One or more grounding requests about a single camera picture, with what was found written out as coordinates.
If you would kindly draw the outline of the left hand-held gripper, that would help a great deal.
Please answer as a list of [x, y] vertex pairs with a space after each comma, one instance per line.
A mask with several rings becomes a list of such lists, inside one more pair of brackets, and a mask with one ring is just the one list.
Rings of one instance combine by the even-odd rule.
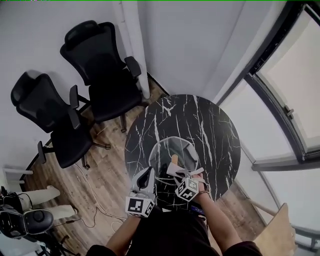
[[149, 166], [141, 170], [132, 178], [131, 184], [125, 198], [125, 212], [131, 216], [148, 218], [157, 200], [154, 168]]

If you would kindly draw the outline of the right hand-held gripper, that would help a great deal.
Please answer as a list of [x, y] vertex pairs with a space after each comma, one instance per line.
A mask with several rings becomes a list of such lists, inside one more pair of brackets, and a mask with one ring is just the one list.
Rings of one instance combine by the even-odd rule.
[[174, 176], [174, 180], [177, 184], [175, 189], [175, 194], [187, 202], [193, 200], [194, 197], [198, 195], [198, 181], [193, 179], [193, 175], [202, 173], [204, 168], [201, 167], [194, 171], [188, 171], [186, 169], [179, 169], [179, 166], [171, 162], [168, 167], [166, 174]]

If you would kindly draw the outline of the person's right hand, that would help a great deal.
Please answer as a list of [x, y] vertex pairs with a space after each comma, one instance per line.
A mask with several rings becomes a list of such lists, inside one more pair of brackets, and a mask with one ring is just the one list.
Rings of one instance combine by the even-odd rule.
[[204, 180], [203, 173], [194, 174], [192, 178], [198, 181], [198, 195], [208, 195], [209, 189], [206, 181]]

